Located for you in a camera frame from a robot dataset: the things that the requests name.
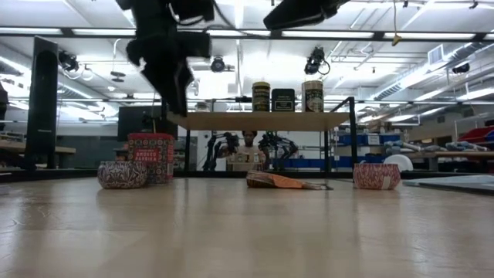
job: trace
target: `wooden tabletop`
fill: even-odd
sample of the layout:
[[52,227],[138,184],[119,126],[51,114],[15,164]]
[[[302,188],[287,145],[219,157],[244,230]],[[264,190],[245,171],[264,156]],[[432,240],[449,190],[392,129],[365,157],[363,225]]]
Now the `wooden tabletop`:
[[167,119],[190,131],[328,131],[349,118],[348,113],[194,112],[187,117],[168,113]]
[[247,189],[245,178],[136,191],[102,190],[95,178],[12,183],[0,198],[0,276],[492,277],[491,196],[328,185],[334,191]]
[[[12,141],[0,141],[0,148],[9,151],[15,151],[23,153],[25,150],[25,143],[12,142]],[[58,154],[75,154],[76,149],[73,147],[55,147],[55,152]]]
[[433,151],[403,154],[414,158],[494,158],[494,151]]

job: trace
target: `black speaker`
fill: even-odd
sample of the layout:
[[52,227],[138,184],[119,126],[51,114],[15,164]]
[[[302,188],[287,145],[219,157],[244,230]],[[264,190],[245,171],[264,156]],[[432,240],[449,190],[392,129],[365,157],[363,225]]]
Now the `black speaker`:
[[50,169],[56,167],[58,51],[56,43],[34,38],[25,157],[30,161],[46,158]]

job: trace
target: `patterned tin can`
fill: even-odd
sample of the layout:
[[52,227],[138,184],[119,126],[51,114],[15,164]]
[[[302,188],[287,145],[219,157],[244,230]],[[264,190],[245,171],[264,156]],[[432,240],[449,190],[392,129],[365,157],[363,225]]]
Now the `patterned tin can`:
[[159,185],[173,178],[174,138],[170,134],[129,134],[129,161],[147,166],[147,183]]
[[256,82],[252,85],[252,112],[269,112],[269,93],[271,85],[267,82]]
[[314,80],[302,83],[302,112],[324,112],[322,81]]

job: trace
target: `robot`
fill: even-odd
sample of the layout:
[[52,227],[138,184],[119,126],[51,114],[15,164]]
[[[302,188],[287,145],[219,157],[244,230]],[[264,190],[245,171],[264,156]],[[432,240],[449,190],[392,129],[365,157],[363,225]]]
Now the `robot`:
[[[127,45],[127,56],[136,66],[144,60],[142,74],[161,95],[162,107],[187,116],[186,88],[194,77],[187,57],[211,57],[207,32],[187,32],[178,26],[191,26],[215,19],[220,13],[215,0],[116,0],[123,10],[130,9],[136,22],[136,38]],[[315,25],[336,15],[349,0],[284,0],[265,18],[268,30]]]
[[299,150],[299,147],[293,141],[275,135],[273,132],[266,132],[263,134],[262,140],[259,142],[259,150],[261,150],[266,156],[266,161],[269,161],[269,150],[271,148],[274,148],[275,150],[281,148],[283,150],[283,155],[279,158],[279,160],[277,160],[276,163],[272,163],[275,170],[281,171],[284,170],[285,167],[284,161]]
[[[224,140],[216,143],[218,139],[223,138]],[[236,154],[237,147],[239,146],[239,136],[229,132],[211,136],[211,139],[208,141],[208,154],[206,155],[206,161],[202,166],[203,171],[214,171],[216,169],[216,160],[218,159],[219,151],[223,144],[226,144],[228,153]]]

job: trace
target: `person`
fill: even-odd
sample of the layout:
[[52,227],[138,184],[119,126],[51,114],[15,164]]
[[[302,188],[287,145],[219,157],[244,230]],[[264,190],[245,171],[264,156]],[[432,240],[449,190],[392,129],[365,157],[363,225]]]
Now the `person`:
[[[0,120],[5,120],[7,106],[8,106],[8,93],[3,88],[2,83],[0,82]],[[4,128],[5,128],[5,124],[0,123],[0,131],[3,131]]]
[[[254,139],[257,136],[257,131],[242,131],[242,136],[244,137],[245,143],[244,145],[237,148],[237,154],[247,154],[249,156],[250,163],[254,162],[255,154],[257,154],[257,156],[259,157],[259,162],[264,161],[266,159],[264,153],[259,150],[257,146],[254,146]],[[230,155],[232,154],[228,152],[228,147],[223,146],[219,151],[218,158],[226,158]],[[237,167],[235,167],[235,170],[248,171],[251,170],[251,167],[251,165],[238,165]]]

